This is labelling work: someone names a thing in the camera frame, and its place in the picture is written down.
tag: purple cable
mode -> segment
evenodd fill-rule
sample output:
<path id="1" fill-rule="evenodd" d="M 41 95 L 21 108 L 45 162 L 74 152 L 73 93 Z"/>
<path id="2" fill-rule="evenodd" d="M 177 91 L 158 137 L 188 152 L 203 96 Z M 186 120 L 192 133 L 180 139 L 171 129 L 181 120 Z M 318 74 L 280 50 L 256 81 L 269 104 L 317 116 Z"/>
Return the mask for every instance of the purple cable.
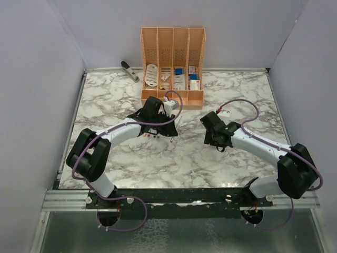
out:
<path id="1" fill-rule="evenodd" d="M 251 104 L 252 106 L 254 106 L 254 108 L 255 108 L 255 110 L 256 110 L 256 116 L 255 116 L 254 118 L 245 120 L 245 121 L 243 121 L 243 122 L 241 123 L 241 129 L 242 129 L 242 131 L 243 131 L 245 134 L 249 135 L 250 137 L 252 137 L 252 138 L 254 138 L 254 139 L 256 139 L 256 140 L 258 140 L 258 141 L 260 141 L 260 142 L 262 142 L 262 143 L 264 143 L 264 144 L 266 144 L 266 145 L 269 145 L 269 146 L 271 146 L 271 147 L 273 147 L 273 148 L 278 149 L 279 146 L 277 146 L 277 145 L 275 145 L 275 144 L 273 144 L 273 143 L 271 143 L 271 142 L 269 142 L 269 141 L 263 140 L 263 139 L 261 139 L 261 138 L 255 136 L 255 135 L 251 134 L 249 131 L 247 131 L 247 129 L 245 129 L 244 125 L 245 125 L 246 123 L 256 120 L 256 119 L 259 117 L 259 115 L 260 115 L 259 108 L 257 108 L 257 106 L 256 106 L 253 102 L 251 102 L 251 101 L 249 101 L 249 100 L 247 100 L 247 99 L 232 99 L 232 100 L 229 100 L 229 101 L 227 101 L 226 103 L 222 104 L 222 105 L 219 107 L 219 109 L 218 109 L 217 111 L 220 112 L 221 109 L 222 109 L 222 107 L 224 107 L 225 105 L 227 105 L 227 104 L 229 104 L 229 103 L 236 102 L 236 101 L 247 102 L 247 103 Z M 312 164 L 309 163 L 306 159 L 304 159 L 304 158 L 301 157 L 300 155 L 296 154 L 295 152 L 291 151 L 290 149 L 280 148 L 280 150 L 290 153 L 291 155 L 295 156 L 296 158 L 298 158 L 298 159 L 300 159 L 302 162 L 304 162 L 306 165 L 308 165 L 311 169 L 313 169 L 313 171 L 315 171 L 315 173 L 317 174 L 317 176 L 318 176 L 319 179 L 320 179 L 320 184 L 319 184 L 317 187 L 310 188 L 308 191 L 315 191 L 315 190 L 320 189 L 320 188 L 323 186 L 323 177 L 322 177 L 321 173 L 317 170 L 317 168 L 316 168 L 314 165 L 312 165 Z M 287 220 L 284 224 L 282 224 L 282 225 L 280 225 L 280 226 L 277 226 L 277 227 L 268 228 L 268 227 L 257 226 L 257 225 L 251 224 L 251 223 L 249 223 L 249 222 L 248 222 L 248 223 L 249 223 L 250 225 L 254 226 L 255 228 L 264 229 L 264 230 L 277 230 L 277 229 L 284 228 L 286 225 L 288 225 L 288 223 L 292 220 L 292 218 L 293 218 L 293 216 L 294 216 L 294 202 L 293 202 L 293 200 L 292 200 L 291 198 L 290 198 L 290 201 L 291 201 L 291 214 L 290 214 L 288 220 Z"/>
<path id="2" fill-rule="evenodd" d="M 168 93 L 175 93 L 179 100 L 180 100 L 180 109 L 177 113 L 177 115 L 173 118 L 173 119 L 170 119 L 169 121 L 167 122 L 164 122 L 164 123 L 146 123 L 146 122 L 125 122 L 125 123 L 121 123 L 119 125 L 115 125 L 113 127 L 111 127 L 110 129 L 107 130 L 107 132 L 103 132 L 103 133 L 100 133 L 99 135 L 97 135 L 91 142 L 89 142 L 89 144 L 84 148 L 84 150 L 82 151 L 82 153 L 80 154 L 80 156 L 78 157 L 77 161 L 75 162 L 74 164 L 74 167 L 73 167 L 73 170 L 72 170 L 72 177 L 73 179 L 76 179 L 76 180 L 82 180 L 82 181 L 86 181 L 85 178 L 80 178 L 80 177 L 77 177 L 75 176 L 75 171 L 76 171 L 76 168 L 78 166 L 78 164 L 80 163 L 80 160 L 83 158 L 84 154 L 86 153 L 86 151 L 94 144 L 94 142 L 99 139 L 100 137 L 106 135 L 107 133 L 110 133 L 120 127 L 123 127 L 125 125 L 150 125 L 150 126 L 154 126 L 154 127 L 159 127 L 161 125 L 167 125 L 167 124 L 170 124 L 172 122 L 174 122 L 180 115 L 181 111 L 183 110 L 183 99 L 181 98 L 180 94 L 177 93 L 176 91 L 167 91 L 164 95 L 164 97 L 167 96 Z M 89 184 L 88 182 L 86 182 L 86 184 L 89 186 L 89 188 L 91 188 L 92 190 L 94 190 Z M 117 232 L 130 232 L 130 231 L 134 231 L 138 228 L 140 228 L 141 226 L 143 226 L 146 222 L 146 218 L 147 218 L 147 208 L 146 208 L 146 204 L 145 202 L 138 198 L 138 197 L 135 197 L 135 196 L 124 196 L 124 197 L 118 197 L 118 198 L 106 198 L 102 195 L 100 195 L 98 192 L 96 192 L 96 194 L 103 200 L 108 200 L 108 201 L 117 201 L 117 200 L 122 200 L 122 199 L 127 199 L 127 198 L 133 198 L 133 199 L 136 199 L 138 201 L 140 201 L 142 203 L 142 205 L 144 206 L 145 208 L 145 216 L 144 216 L 144 219 L 143 221 L 136 227 L 134 228 L 129 228 L 129 229 L 117 229 L 117 228 L 111 228 L 111 227 L 104 227 L 104 228 L 107 228 L 108 230 L 111 230 L 111 231 L 117 231 Z"/>

